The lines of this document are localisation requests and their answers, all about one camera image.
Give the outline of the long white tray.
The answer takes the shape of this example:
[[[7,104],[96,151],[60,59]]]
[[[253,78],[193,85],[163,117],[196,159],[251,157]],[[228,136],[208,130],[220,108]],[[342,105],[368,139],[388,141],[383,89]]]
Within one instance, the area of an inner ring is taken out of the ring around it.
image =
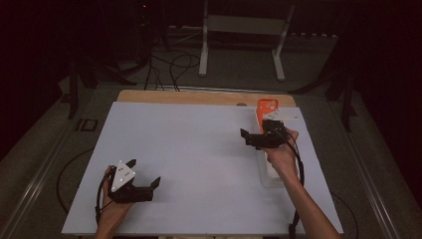
[[[284,123],[300,119],[299,116],[296,116],[293,114],[292,109],[283,109],[281,112],[293,117],[293,119],[285,119]],[[258,158],[261,182],[263,186],[268,187],[268,188],[284,187],[283,181],[280,179],[275,169],[268,162],[267,154],[261,151],[259,147],[256,147],[256,150],[258,151],[257,158]]]

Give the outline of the orange phone case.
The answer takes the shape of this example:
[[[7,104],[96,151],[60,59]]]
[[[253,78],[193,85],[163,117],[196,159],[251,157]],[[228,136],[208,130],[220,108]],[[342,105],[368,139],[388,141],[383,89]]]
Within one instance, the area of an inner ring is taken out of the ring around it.
[[[256,108],[256,118],[260,132],[263,130],[264,120],[273,120],[278,111],[279,102],[275,99],[259,99]]]

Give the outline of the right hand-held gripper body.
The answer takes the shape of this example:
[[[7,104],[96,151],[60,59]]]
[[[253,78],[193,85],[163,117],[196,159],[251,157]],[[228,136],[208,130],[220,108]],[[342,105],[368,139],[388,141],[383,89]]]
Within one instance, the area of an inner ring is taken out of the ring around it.
[[[284,120],[292,119],[293,117],[282,113],[280,110],[258,114],[257,121],[260,133],[256,147],[276,148],[288,143],[293,136],[287,131]]]

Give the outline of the person's right hand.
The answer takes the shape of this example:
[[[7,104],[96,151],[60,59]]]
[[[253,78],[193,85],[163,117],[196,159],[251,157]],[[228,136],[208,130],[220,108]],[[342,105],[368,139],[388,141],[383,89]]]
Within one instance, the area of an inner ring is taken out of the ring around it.
[[[299,182],[294,145],[299,133],[287,128],[288,142],[277,148],[264,148],[268,161],[285,183]]]

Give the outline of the white metal stand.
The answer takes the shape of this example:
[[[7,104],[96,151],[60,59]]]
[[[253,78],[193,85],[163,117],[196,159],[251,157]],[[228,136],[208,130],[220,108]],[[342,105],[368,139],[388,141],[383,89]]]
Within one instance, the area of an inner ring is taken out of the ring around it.
[[[202,49],[199,62],[199,76],[207,75],[208,67],[208,33],[225,32],[240,34],[261,34],[279,37],[278,46],[272,50],[272,58],[277,80],[283,82],[286,79],[281,60],[281,52],[288,36],[290,24],[296,6],[289,5],[287,16],[284,19],[253,18],[240,16],[211,15],[208,13],[209,0],[204,1],[203,25],[202,25]]]

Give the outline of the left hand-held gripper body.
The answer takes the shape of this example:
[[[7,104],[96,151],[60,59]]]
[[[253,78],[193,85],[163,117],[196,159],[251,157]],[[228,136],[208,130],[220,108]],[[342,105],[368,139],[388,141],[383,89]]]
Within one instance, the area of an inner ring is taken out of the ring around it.
[[[136,187],[133,185],[136,172],[120,161],[111,168],[111,185],[108,187],[108,196],[116,203],[136,203],[151,201],[153,191],[149,186]]]

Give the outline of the black tripod stand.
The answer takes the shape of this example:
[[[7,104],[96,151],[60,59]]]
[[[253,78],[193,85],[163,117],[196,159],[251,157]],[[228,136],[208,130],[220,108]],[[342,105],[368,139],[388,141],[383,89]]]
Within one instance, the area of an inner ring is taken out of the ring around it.
[[[342,98],[341,122],[350,131],[350,117],[354,115],[351,105],[353,92],[353,72],[358,56],[355,54],[356,42],[353,36],[343,32],[337,39],[317,79],[290,94],[301,95],[323,84],[329,83],[325,98],[329,102]]]

